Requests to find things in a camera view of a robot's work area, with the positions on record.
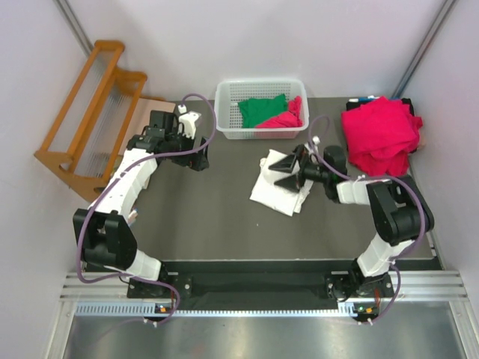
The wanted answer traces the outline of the white t-shirt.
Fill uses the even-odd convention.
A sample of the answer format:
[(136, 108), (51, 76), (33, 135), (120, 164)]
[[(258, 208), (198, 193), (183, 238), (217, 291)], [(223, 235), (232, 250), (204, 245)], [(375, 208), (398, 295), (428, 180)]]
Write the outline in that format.
[(302, 204), (310, 194), (314, 182), (306, 180), (299, 193), (276, 186), (275, 181), (282, 180), (289, 174), (271, 171), (269, 166), (286, 157), (286, 154), (270, 149), (268, 156), (260, 160), (260, 173), (249, 199), (292, 217), (301, 212)]

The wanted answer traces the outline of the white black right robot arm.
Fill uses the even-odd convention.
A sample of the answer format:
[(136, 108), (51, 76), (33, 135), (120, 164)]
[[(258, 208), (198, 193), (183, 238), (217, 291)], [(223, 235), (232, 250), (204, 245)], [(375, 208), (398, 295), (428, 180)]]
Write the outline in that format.
[(350, 289), (356, 295), (373, 291), (394, 260), (435, 226), (433, 213), (410, 175), (350, 179), (339, 146), (327, 146), (317, 157), (302, 144), (268, 169), (285, 175), (274, 182), (277, 187), (298, 193), (309, 180), (322, 184), (327, 198), (335, 203), (370, 207), (376, 234), (349, 270)]

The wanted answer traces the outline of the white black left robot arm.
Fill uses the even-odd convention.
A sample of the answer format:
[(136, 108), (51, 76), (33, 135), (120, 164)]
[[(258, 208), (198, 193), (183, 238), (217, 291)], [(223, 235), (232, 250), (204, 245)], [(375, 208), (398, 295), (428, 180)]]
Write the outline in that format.
[(209, 166), (208, 138), (195, 146), (201, 114), (179, 107), (179, 114), (152, 111), (141, 133), (128, 140), (120, 165), (100, 196), (77, 209), (73, 226), (79, 264), (102, 266), (144, 279), (144, 288), (159, 297), (169, 290), (160, 260), (138, 249), (129, 217), (141, 191), (164, 160), (202, 171)]

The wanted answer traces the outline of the black folded shirt under stack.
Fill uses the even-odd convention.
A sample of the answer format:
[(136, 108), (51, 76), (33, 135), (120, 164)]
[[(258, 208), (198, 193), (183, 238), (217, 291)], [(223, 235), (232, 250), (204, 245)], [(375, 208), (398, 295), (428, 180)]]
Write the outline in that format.
[[(375, 97), (375, 96), (373, 96), (373, 97), (359, 97), (359, 98), (349, 99), (348, 102), (346, 103), (346, 111), (351, 111), (353, 109), (357, 109), (361, 105), (366, 105), (369, 102), (375, 101), (376, 99), (378, 99), (378, 97)], [(409, 113), (412, 116), (415, 116), (415, 109), (414, 109), (414, 106), (412, 104), (411, 99), (409, 99), (409, 98), (402, 98), (402, 99), (393, 98), (393, 100), (400, 100), (404, 105), (406, 105), (409, 108)]]

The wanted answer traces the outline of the stack of folded pink shirts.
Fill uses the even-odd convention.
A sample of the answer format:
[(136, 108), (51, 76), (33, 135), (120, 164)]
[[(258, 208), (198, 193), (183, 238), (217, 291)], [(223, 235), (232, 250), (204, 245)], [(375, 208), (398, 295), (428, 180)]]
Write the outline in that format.
[(421, 117), (400, 100), (379, 97), (341, 113), (349, 162), (369, 176), (400, 177), (409, 170), (409, 155), (421, 145)]

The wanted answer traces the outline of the pink t-shirt in basket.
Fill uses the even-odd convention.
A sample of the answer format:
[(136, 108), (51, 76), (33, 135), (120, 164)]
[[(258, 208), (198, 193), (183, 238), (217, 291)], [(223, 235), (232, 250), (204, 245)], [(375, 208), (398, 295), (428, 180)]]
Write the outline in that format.
[(256, 129), (297, 128), (303, 125), (300, 117), (302, 98), (295, 97), (287, 104), (287, 110), (256, 125)]

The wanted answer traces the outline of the white plastic laundry basket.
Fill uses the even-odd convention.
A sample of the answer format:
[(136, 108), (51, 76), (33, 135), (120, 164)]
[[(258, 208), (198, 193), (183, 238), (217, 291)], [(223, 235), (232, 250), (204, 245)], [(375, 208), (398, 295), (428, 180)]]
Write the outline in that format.
[[(287, 101), (297, 97), (302, 99), (299, 126), (273, 129), (247, 129), (243, 126), (240, 102), (251, 98), (272, 99), (282, 94)], [(216, 128), (228, 140), (294, 139), (309, 126), (306, 89), (303, 83), (295, 78), (266, 77), (220, 82), (216, 88), (214, 110), (217, 117)]]

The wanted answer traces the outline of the green t-shirt in basket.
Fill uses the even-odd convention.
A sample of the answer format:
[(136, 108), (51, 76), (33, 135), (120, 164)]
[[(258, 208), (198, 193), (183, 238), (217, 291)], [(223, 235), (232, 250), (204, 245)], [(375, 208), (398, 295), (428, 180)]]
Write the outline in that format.
[(238, 103), (242, 115), (242, 127), (254, 128), (263, 122), (280, 115), (287, 110), (288, 104), (284, 94), (274, 98), (250, 98)]

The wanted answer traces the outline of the brown cardboard sheet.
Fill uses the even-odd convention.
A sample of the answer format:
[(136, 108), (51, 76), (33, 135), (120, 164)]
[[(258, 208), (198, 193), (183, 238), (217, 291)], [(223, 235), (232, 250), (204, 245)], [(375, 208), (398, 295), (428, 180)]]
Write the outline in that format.
[(141, 97), (137, 103), (138, 115), (142, 120), (149, 121), (150, 113), (152, 111), (164, 111), (168, 113), (173, 113), (175, 110), (176, 104), (173, 102), (166, 102), (158, 99), (147, 99)]

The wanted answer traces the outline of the bundle of marker pens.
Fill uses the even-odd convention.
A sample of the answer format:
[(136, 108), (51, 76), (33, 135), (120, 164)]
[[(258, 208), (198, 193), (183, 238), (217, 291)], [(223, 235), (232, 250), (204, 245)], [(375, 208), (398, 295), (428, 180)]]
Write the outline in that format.
[(135, 223), (136, 219), (138, 217), (138, 210), (137, 209), (133, 209), (129, 216), (128, 216), (128, 219), (127, 219), (127, 223), (129, 226), (131, 226), (132, 224)]

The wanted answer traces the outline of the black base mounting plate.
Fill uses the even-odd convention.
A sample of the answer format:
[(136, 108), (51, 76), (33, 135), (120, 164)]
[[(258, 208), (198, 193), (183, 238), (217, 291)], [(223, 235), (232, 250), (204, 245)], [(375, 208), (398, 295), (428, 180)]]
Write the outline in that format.
[(339, 299), (391, 298), (391, 277), (358, 284), (352, 260), (168, 260), (161, 280), (182, 310), (325, 310)]

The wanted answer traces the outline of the orange wooden rack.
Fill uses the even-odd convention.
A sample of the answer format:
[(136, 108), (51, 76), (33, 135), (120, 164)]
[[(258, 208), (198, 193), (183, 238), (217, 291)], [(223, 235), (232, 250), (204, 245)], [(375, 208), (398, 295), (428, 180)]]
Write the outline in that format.
[(88, 202), (108, 185), (147, 80), (118, 61), (125, 45), (98, 40), (35, 158)]

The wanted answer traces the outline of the aluminium frame rail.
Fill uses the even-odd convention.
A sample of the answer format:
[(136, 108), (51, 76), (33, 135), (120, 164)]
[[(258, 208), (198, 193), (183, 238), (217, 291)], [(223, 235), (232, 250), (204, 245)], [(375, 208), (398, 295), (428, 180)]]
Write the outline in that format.
[(137, 286), (114, 279), (89, 286), (68, 275), (60, 299), (77, 316), (173, 317), (350, 317), (372, 320), (392, 304), (468, 301), (460, 276), (452, 271), (392, 273), (381, 290), (339, 302), (327, 292), (305, 289), (275, 293), (214, 291), (188, 281), (180, 302), (166, 293), (158, 298), (136, 293)]

